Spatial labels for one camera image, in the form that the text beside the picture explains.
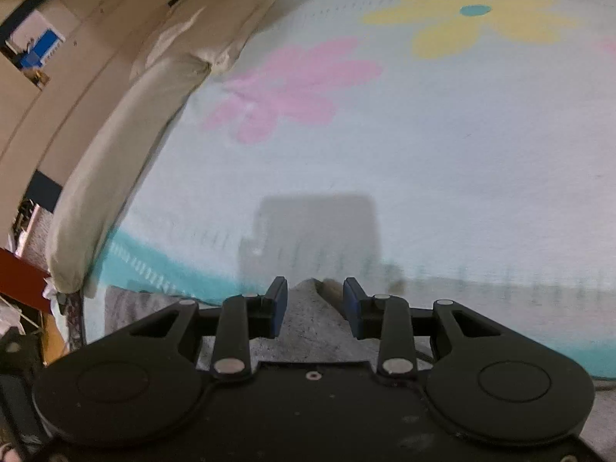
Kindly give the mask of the grey melange pants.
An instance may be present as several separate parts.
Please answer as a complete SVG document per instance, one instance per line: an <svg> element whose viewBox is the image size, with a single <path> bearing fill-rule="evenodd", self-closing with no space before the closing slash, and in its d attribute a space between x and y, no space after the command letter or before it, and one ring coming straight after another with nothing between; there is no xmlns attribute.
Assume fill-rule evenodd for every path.
<svg viewBox="0 0 616 462"><path fill-rule="evenodd" d="M181 296L107 288L107 335L178 303ZM343 318L343 292L336 281L307 280L291 288L280 337L251 342L252 362L377 362L378 342L355 339ZM600 456L615 459L615 384L597 382L593 410L582 437Z"/></svg>

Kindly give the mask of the floral light blue bedsheet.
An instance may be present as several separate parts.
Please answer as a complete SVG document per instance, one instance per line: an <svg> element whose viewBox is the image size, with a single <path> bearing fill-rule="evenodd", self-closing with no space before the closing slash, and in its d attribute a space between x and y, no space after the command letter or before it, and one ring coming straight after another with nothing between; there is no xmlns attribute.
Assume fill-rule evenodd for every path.
<svg viewBox="0 0 616 462"><path fill-rule="evenodd" d="M85 286L353 276L615 374L615 0L278 0L189 97Z"/></svg>

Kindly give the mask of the beige mattress edge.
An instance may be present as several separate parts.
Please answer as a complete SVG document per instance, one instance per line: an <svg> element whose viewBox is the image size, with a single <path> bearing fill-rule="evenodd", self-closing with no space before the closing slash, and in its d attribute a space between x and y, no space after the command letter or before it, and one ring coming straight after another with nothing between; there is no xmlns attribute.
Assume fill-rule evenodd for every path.
<svg viewBox="0 0 616 462"><path fill-rule="evenodd" d="M229 70L277 0L179 0L147 37L132 84L64 185L46 261L58 293L84 285L167 124L210 74Z"/></svg>

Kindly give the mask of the red object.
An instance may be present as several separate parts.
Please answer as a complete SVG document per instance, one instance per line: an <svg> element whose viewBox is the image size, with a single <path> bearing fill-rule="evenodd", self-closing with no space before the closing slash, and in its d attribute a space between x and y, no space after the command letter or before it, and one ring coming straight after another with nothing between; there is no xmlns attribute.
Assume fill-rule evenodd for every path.
<svg viewBox="0 0 616 462"><path fill-rule="evenodd" d="M0 290L2 295L15 299L32 309L50 314L50 301L43 296L48 273L0 249Z"/></svg>

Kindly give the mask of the blue white box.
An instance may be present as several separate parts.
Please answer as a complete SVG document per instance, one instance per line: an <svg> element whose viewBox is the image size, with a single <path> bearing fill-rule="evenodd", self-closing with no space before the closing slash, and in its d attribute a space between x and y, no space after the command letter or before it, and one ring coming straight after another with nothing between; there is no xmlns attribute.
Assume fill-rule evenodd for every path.
<svg viewBox="0 0 616 462"><path fill-rule="evenodd" d="M64 36L34 10L10 35L7 44L16 52L13 63L19 69L41 68L65 42Z"/></svg>

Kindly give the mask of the wooden bed frame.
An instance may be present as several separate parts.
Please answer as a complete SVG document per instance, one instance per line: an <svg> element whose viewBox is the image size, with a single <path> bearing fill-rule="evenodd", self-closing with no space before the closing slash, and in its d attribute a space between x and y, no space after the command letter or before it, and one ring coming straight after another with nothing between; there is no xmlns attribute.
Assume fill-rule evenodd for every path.
<svg viewBox="0 0 616 462"><path fill-rule="evenodd" d="M53 0L70 31L43 71L43 88L1 65L1 232L7 235L34 172L68 177L129 86L132 61L170 0Z"/></svg>

